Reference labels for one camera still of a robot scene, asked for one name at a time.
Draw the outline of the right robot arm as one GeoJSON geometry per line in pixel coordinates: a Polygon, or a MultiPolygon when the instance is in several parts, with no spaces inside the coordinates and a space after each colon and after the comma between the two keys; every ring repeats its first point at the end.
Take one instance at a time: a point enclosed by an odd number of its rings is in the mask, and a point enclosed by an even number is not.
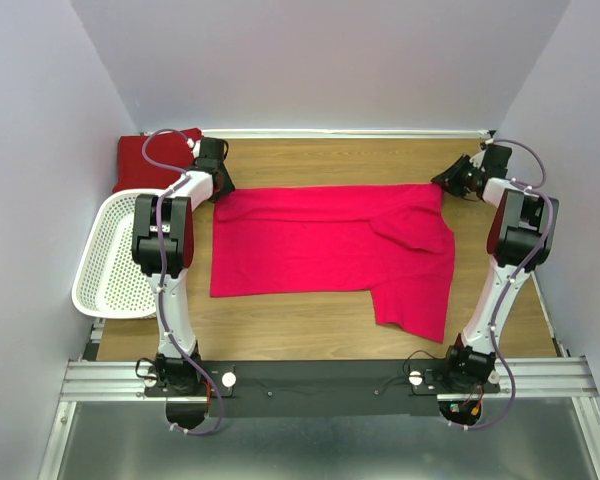
{"type": "Polygon", "coordinates": [[[457,198],[473,194],[496,208],[486,240],[489,272],[469,322],[448,348],[441,380],[453,392],[468,391],[489,382],[502,330],[517,295],[536,267],[551,251],[559,201],[536,185],[509,178],[508,163],[517,146],[534,159],[539,156],[513,140],[486,140],[480,152],[463,155],[431,182],[457,198]]]}

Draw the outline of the pink red t shirt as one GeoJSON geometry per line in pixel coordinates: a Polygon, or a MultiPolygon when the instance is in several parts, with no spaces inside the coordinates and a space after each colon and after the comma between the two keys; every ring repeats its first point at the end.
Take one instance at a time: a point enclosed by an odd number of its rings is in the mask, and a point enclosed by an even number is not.
{"type": "Polygon", "coordinates": [[[254,188],[213,214],[210,294],[370,293],[375,321],[444,339],[455,240],[434,184],[254,188]]]}

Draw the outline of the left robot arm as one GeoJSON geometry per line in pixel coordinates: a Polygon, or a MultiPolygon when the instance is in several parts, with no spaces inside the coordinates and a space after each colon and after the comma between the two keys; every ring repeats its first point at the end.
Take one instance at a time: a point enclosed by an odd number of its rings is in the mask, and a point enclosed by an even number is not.
{"type": "Polygon", "coordinates": [[[153,166],[180,174],[163,191],[142,193],[135,200],[131,252],[154,296],[160,340],[158,353],[144,377],[152,395],[195,396],[212,389],[201,372],[197,339],[189,320],[186,279],[194,256],[193,211],[216,202],[235,186],[225,166],[228,142],[213,137],[185,143],[191,166],[177,167],[153,160],[153,166]]]}

